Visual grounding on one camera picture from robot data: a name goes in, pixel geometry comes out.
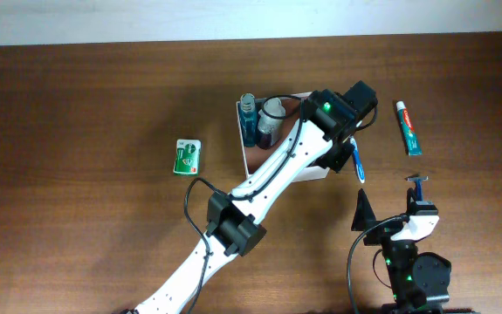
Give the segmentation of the white cardboard box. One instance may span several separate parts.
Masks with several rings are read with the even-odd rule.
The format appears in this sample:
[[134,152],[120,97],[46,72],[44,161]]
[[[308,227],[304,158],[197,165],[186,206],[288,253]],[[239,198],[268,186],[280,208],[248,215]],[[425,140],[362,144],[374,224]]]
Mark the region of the white cardboard box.
[[[293,95],[300,97],[301,99],[306,99],[310,93],[311,92],[301,92],[301,93],[295,93]],[[280,100],[282,100],[282,105],[286,109],[287,113],[290,113],[299,104],[299,102],[296,99],[288,99],[288,98],[284,98],[284,97],[279,97],[279,98],[280,98]],[[240,99],[238,99],[235,104],[236,112],[237,112],[237,122],[239,122],[239,113],[238,113],[239,103],[240,103]],[[281,145],[281,143],[285,140],[285,138],[287,137],[289,132],[291,132],[295,122],[297,121],[298,116],[299,115],[296,113],[291,118],[285,119],[282,122],[281,127],[279,129],[280,139],[272,147],[269,147],[268,149],[265,149],[265,150],[262,148],[259,148],[257,146],[254,146],[254,147],[245,147],[244,146],[244,140],[243,140],[243,134],[242,134],[243,131],[242,131],[242,128],[239,123],[238,131],[239,131],[241,149],[242,149],[243,158],[244,158],[244,170],[245,170],[245,175],[246,175],[247,179],[250,176],[252,176],[256,172],[256,170],[258,170],[258,168],[261,167],[262,164],[264,164],[265,161]],[[322,180],[327,177],[328,171],[329,171],[328,168],[322,168],[322,167],[314,165],[314,163],[311,163],[308,167],[303,169],[294,178],[293,182]]]

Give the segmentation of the clear purple sanitizer bottle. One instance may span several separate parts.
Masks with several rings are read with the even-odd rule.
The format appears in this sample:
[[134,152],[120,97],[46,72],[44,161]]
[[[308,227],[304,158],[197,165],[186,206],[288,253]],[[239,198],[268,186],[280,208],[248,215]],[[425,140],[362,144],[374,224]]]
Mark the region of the clear purple sanitizer bottle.
[[258,147],[268,149],[279,141],[283,117],[285,108],[280,98],[269,99],[263,104],[259,112]]

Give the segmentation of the teal mouthwash bottle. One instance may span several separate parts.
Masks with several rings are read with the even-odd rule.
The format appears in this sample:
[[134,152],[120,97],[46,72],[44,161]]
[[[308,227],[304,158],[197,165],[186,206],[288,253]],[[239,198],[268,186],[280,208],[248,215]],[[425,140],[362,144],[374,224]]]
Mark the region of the teal mouthwash bottle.
[[238,112],[244,145],[254,147],[256,144],[258,112],[255,98],[251,93],[241,96]]

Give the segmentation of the green white soap packet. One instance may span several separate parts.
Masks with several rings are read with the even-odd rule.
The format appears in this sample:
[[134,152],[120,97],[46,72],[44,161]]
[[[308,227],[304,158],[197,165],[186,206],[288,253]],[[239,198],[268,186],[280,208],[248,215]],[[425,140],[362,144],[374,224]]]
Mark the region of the green white soap packet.
[[200,140],[179,139],[175,148],[173,173],[175,175],[197,176],[200,170],[202,142]]

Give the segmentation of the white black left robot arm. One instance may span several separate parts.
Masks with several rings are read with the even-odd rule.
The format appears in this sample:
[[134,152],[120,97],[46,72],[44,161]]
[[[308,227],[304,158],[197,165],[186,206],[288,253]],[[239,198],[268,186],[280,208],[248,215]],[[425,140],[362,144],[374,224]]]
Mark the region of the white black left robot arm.
[[167,281],[134,307],[140,314],[192,310],[202,287],[226,264],[247,255],[265,236],[261,222],[273,203],[308,166],[339,172],[353,152],[349,142],[378,105],[375,91],[358,81],[347,92],[311,92],[278,149],[229,193],[218,188],[208,201],[207,225],[199,242]]

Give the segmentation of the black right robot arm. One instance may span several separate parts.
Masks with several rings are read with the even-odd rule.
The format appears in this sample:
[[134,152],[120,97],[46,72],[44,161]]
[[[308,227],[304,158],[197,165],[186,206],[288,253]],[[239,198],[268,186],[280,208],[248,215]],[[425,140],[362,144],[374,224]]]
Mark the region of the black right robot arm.
[[347,256],[347,290],[354,312],[351,279],[353,253],[359,243],[378,246],[389,275],[394,302],[381,306],[381,313],[442,313],[450,300],[451,262],[433,252],[420,253],[416,244],[430,236],[439,221],[438,209],[431,201],[407,191],[404,213],[377,220],[364,190],[358,191],[357,206],[351,229],[360,234]]

